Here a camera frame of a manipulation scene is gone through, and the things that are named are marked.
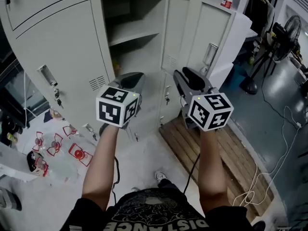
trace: gray floor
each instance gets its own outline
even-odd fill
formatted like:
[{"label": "gray floor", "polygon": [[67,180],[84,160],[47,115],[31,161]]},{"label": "gray floor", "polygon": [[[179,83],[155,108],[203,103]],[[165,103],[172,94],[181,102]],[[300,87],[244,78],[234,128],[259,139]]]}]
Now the gray floor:
[{"label": "gray floor", "polygon": [[[246,66],[245,68],[250,74],[251,67]],[[259,87],[256,95],[247,94],[241,88],[231,90],[225,84],[220,91],[226,93],[234,105],[232,120],[247,137],[268,172],[271,172],[274,170],[279,158],[286,153],[287,148],[282,137],[283,118],[263,100],[261,91],[263,73],[264,68],[261,68],[255,77]],[[263,84],[265,99],[281,115],[283,115],[284,107],[286,105],[289,106],[294,120],[304,125],[306,123],[304,111],[307,102],[300,93],[298,83],[295,81],[297,69],[288,59],[284,59],[281,63],[277,64],[272,76],[269,73]],[[285,111],[285,116],[292,121],[291,113],[288,109]],[[290,213],[293,206],[298,201],[301,201],[301,199],[297,201],[295,199],[303,191],[299,192],[300,190],[298,189],[303,178],[302,174],[300,174],[299,163],[302,162],[304,164],[305,159],[299,160],[297,156],[305,149],[307,150],[307,127],[299,130],[294,145],[283,163],[283,167],[274,178],[274,183],[284,201],[289,217],[291,216]],[[283,131],[288,148],[290,148],[296,134],[296,128],[286,122]]]}]

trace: open locker door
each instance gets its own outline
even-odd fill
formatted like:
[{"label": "open locker door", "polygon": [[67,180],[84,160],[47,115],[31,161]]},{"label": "open locker door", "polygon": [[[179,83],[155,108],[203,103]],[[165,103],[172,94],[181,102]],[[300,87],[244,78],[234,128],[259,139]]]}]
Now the open locker door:
[{"label": "open locker door", "polygon": [[208,71],[219,56],[234,12],[207,0],[167,0],[161,67]]}]

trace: forearm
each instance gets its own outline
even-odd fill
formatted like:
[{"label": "forearm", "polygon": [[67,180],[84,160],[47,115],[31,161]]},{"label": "forearm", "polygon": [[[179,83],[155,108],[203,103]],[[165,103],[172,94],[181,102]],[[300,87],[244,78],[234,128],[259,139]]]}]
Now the forearm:
[{"label": "forearm", "polygon": [[207,201],[207,206],[202,206],[205,211],[229,205],[226,179],[214,130],[201,131],[198,187],[200,201]]},{"label": "forearm", "polygon": [[114,179],[116,138],[119,128],[107,126],[97,144],[94,156],[84,179],[82,196],[107,208]]}]

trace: white sneaker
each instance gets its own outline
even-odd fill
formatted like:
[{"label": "white sneaker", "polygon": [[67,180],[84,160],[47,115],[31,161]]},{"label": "white sneaker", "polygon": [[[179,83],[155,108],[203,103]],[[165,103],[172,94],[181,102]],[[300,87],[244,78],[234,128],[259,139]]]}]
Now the white sneaker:
[{"label": "white sneaker", "polygon": [[161,171],[156,171],[155,172],[155,178],[158,181],[158,183],[160,183],[160,181],[162,179],[167,179],[166,175],[163,172],[161,172]]}]

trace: person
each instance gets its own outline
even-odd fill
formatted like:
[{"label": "person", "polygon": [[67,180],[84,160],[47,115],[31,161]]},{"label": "person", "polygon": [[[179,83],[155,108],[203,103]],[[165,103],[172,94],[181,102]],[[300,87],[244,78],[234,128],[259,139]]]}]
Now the person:
[{"label": "person", "polygon": [[86,173],[82,196],[62,231],[198,231],[253,230],[246,208],[231,206],[214,130],[201,131],[198,188],[203,217],[162,172],[158,188],[124,195],[107,208],[114,179],[114,158],[119,128],[108,125]]}]

